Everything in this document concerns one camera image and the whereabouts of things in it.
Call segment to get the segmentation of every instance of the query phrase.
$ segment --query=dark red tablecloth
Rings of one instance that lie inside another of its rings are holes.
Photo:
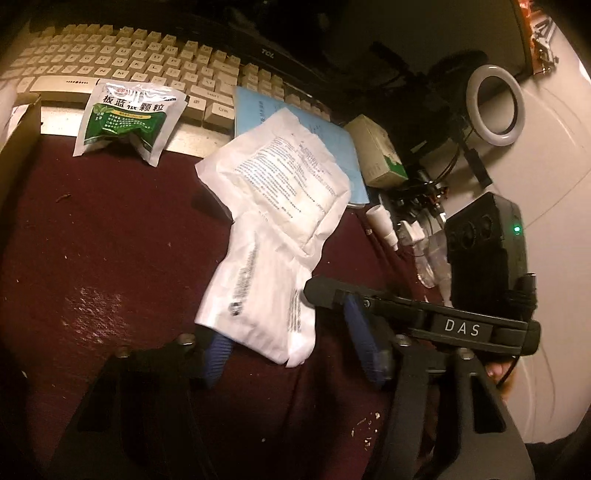
[[[43,465],[116,346],[155,348],[192,330],[230,227],[195,158],[166,152],[152,168],[127,147],[78,158],[73,148],[42,137],[2,212],[0,335],[31,385]],[[358,214],[345,212],[315,274],[423,299],[412,258],[387,262]],[[195,392],[220,479],[361,478],[388,396],[365,381],[342,319],[319,312],[316,331],[302,366],[239,346],[216,388]]]

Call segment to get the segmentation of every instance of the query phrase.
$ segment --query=screw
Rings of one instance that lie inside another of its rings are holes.
[[[131,351],[127,345],[119,346],[115,349],[115,356],[117,358],[127,358],[131,355]]]
[[[400,346],[411,346],[410,338],[402,333],[395,335],[394,338],[396,339],[396,343]]]
[[[472,360],[474,358],[474,352],[469,348],[461,347],[457,349],[457,354],[462,360]]]
[[[183,346],[190,346],[195,343],[195,336],[192,333],[181,333],[177,338],[177,343]]]

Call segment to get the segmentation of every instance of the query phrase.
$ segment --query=green medicine packet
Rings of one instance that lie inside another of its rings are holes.
[[[152,166],[187,106],[183,92],[153,83],[99,80],[86,104],[74,157],[129,139]]]

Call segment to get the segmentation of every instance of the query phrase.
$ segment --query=white keyboard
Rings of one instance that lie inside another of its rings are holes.
[[[183,116],[205,127],[233,129],[236,85],[330,121],[321,104],[313,105],[311,98],[257,65],[243,65],[240,58],[197,41],[182,43],[174,35],[140,28],[115,31],[112,25],[68,25],[59,33],[46,28],[2,73],[0,87],[14,82],[17,91],[37,92],[45,101],[86,103],[101,78],[180,90],[188,96]]]

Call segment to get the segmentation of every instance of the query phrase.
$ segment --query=blue booklet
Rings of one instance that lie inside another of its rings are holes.
[[[357,205],[369,203],[368,193],[359,170],[357,152],[353,140],[346,130],[313,113],[305,112],[296,106],[242,87],[236,87],[234,108],[236,111],[236,119],[234,120],[236,136],[260,125],[282,108],[288,108],[304,127],[320,137],[328,151],[333,154],[341,170],[349,177],[351,182],[350,203]]]

